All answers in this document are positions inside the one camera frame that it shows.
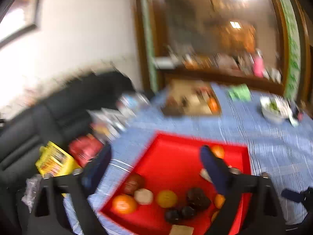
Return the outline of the red tray box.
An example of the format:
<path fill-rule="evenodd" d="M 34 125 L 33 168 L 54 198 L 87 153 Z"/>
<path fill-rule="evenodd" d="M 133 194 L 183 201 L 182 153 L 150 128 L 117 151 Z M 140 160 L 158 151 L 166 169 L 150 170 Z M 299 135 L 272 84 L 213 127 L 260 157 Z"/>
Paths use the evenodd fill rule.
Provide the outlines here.
<path fill-rule="evenodd" d="M 221 146 L 224 149 L 224 161 L 227 165 L 238 168 L 244 174 L 251 173 L 246 145 L 183 137 L 164 132 L 155 134 L 131 172 L 140 174 L 145 179 L 144 187 L 154 195 L 161 190 L 173 191 L 178 197 L 179 206 L 185 205 L 187 190 L 192 187 L 201 188 L 213 201 L 217 194 L 214 186 L 200 176 L 203 168 L 200 148 L 203 145 Z M 116 212 L 113 200 L 124 192 L 127 179 L 128 176 L 123 178 L 113 195 L 99 209 L 99 213 L 135 234 L 169 234 L 172 225 L 165 221 L 165 209 L 156 202 L 150 205 L 139 205 L 131 214 Z"/>

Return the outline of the white faceted water chestnut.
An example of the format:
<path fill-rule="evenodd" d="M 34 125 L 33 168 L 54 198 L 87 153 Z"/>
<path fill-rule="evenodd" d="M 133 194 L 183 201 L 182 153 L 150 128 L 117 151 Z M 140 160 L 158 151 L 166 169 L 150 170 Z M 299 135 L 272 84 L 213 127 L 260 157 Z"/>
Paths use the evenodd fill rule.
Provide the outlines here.
<path fill-rule="evenodd" d="M 153 202 L 153 193 L 148 189 L 141 188 L 134 192 L 134 199 L 140 205 L 150 205 Z"/>

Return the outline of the black sofa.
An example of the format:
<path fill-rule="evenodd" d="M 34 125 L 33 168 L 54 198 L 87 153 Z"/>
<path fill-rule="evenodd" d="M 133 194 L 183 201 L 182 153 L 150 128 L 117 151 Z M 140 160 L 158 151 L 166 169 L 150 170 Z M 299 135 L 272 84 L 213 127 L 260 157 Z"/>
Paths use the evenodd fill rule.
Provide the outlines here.
<path fill-rule="evenodd" d="M 129 77 L 111 71 L 66 83 L 1 129 L 1 234 L 25 234 L 29 210 L 22 203 L 26 180 L 38 173 L 40 147 L 49 141 L 63 150 L 91 131 L 90 110 L 115 109 L 135 89 Z"/>

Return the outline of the framed wall picture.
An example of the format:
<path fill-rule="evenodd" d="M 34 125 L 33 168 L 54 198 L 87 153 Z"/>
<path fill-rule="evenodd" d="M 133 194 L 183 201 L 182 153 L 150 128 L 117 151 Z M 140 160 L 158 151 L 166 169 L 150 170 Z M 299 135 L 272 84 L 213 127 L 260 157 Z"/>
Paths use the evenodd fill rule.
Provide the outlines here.
<path fill-rule="evenodd" d="M 38 28 L 40 0 L 1 2 L 1 47 Z"/>

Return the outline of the yellow printed bag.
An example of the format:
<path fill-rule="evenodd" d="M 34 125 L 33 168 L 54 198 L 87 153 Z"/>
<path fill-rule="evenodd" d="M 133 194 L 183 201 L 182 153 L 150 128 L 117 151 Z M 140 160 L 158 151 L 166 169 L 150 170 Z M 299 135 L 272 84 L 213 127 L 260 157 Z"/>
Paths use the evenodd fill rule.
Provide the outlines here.
<path fill-rule="evenodd" d="M 41 156 L 35 165 L 42 176 L 45 174 L 52 174 L 54 177 L 66 176 L 81 168 L 70 154 L 51 141 L 46 146 L 40 147 L 40 153 Z"/>

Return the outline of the pink bottle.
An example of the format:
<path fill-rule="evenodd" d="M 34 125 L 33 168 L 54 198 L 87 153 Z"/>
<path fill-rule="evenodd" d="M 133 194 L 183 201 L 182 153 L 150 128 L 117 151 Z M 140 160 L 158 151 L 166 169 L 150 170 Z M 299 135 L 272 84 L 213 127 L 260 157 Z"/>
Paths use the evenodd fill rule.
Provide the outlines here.
<path fill-rule="evenodd" d="M 253 55 L 254 65 L 253 65 L 253 72 L 254 75 L 258 78 L 263 78 L 263 70 L 264 70 L 264 61 L 262 52 L 260 49 L 255 49 L 255 54 Z"/>

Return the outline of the green cloth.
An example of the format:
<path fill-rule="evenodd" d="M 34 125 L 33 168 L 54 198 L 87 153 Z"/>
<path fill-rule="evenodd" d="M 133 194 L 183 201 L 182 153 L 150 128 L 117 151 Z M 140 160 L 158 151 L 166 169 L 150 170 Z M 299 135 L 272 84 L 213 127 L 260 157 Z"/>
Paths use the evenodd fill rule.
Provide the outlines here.
<path fill-rule="evenodd" d="M 251 94 L 246 84 L 234 85 L 228 88 L 228 95 L 233 100 L 250 101 Z"/>

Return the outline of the orange tangerine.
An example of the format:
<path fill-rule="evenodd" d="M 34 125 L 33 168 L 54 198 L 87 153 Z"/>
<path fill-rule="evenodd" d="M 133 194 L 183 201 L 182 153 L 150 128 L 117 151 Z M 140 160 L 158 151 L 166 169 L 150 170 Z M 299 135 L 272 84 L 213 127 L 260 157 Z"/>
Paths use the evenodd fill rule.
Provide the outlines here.
<path fill-rule="evenodd" d="M 119 214 L 131 214 L 137 209 L 137 202 L 132 196 L 122 194 L 113 199 L 112 208 Z"/>
<path fill-rule="evenodd" d="M 224 195 L 221 194 L 216 194 L 215 199 L 214 199 L 214 205 L 217 209 L 221 209 L 224 202 L 225 202 L 226 198 L 224 197 Z"/>

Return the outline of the reddish brown date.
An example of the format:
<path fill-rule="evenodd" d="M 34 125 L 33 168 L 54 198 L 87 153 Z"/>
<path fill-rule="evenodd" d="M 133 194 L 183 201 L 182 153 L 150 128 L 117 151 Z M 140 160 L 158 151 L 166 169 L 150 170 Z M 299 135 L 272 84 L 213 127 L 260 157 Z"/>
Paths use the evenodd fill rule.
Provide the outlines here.
<path fill-rule="evenodd" d="M 131 174 L 124 184 L 124 193 L 132 196 L 136 190 L 144 187 L 145 180 L 140 174 Z"/>

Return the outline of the wooden sideboard counter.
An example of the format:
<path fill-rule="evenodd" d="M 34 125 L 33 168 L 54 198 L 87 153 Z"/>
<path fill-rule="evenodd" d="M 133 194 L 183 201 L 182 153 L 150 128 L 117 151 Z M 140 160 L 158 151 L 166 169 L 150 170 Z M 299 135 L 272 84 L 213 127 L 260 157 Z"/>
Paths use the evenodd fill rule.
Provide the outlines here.
<path fill-rule="evenodd" d="M 265 78 L 246 75 L 240 70 L 220 70 L 214 67 L 187 69 L 183 64 L 175 66 L 168 57 L 155 57 L 152 63 L 157 69 L 159 88 L 164 88 L 174 79 L 201 80 L 221 85 L 246 84 L 250 89 L 283 95 L 284 86 Z"/>

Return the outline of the blue plaid tablecloth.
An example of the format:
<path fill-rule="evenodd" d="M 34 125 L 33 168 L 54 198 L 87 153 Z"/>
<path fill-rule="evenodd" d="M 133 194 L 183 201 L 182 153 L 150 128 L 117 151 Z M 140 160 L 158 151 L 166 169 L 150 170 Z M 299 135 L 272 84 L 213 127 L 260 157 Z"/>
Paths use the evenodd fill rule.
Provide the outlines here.
<path fill-rule="evenodd" d="M 250 101 L 240 101 L 231 99 L 227 88 L 212 87 L 222 109 L 219 117 L 165 117 L 160 108 L 168 92 L 163 90 L 130 120 L 127 130 L 113 141 L 112 160 L 88 198 L 95 211 L 110 198 L 157 131 L 246 145 L 252 173 L 269 174 L 278 193 L 312 186 L 312 119 L 308 115 L 297 127 L 289 121 L 277 125 L 263 117 L 261 92 L 251 91 Z"/>

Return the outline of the dark brown date fruit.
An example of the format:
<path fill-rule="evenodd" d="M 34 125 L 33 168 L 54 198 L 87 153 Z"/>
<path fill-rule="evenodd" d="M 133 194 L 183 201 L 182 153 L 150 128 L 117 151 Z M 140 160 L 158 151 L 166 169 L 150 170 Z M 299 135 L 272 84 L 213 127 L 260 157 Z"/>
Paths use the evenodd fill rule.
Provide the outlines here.
<path fill-rule="evenodd" d="M 209 208 L 211 200 L 206 196 L 201 188 L 193 187 L 187 191 L 186 200 L 188 206 L 197 211 L 203 211 Z"/>

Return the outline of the cardboard box tray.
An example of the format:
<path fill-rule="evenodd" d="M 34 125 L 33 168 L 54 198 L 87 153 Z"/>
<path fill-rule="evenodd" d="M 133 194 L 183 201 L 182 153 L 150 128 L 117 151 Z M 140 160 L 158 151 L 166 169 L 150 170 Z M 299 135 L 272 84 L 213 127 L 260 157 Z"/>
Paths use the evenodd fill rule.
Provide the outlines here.
<path fill-rule="evenodd" d="M 171 80 L 169 94 L 161 107 L 165 116 L 220 116 L 218 98 L 208 82 Z"/>

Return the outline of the white bowl with greens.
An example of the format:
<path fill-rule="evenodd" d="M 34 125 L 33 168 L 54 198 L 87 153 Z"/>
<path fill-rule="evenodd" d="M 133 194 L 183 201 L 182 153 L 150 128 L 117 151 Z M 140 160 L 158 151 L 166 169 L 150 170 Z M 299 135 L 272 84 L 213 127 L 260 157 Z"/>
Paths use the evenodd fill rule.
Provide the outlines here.
<path fill-rule="evenodd" d="M 290 106 L 282 97 L 260 97 L 263 116 L 270 122 L 282 124 L 289 118 Z"/>

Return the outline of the red plastic bag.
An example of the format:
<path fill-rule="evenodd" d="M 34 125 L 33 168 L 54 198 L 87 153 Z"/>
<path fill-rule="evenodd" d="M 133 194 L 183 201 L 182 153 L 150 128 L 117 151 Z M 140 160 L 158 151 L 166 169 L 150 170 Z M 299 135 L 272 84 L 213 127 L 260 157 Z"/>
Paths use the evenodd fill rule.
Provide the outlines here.
<path fill-rule="evenodd" d="M 69 154 L 82 168 L 93 159 L 103 148 L 101 143 L 92 134 L 81 136 L 69 144 Z"/>

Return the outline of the clear plastic bag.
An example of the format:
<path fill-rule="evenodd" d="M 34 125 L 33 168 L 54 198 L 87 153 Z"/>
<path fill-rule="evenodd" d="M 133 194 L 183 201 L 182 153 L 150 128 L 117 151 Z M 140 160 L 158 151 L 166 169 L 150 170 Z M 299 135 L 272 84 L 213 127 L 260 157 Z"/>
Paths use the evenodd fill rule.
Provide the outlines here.
<path fill-rule="evenodd" d="M 149 105 L 146 96 L 138 92 L 123 93 L 116 103 L 117 109 L 124 116 L 135 116 L 140 109 Z"/>

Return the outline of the dark round plum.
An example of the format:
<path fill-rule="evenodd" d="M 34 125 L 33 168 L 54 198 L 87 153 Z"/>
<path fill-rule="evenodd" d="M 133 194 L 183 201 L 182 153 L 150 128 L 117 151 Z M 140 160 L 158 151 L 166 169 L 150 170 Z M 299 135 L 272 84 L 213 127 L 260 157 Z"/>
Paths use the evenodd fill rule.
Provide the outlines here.
<path fill-rule="evenodd" d="M 176 224 L 183 219 L 183 214 L 179 209 L 167 209 L 165 211 L 165 220 L 168 223 Z"/>

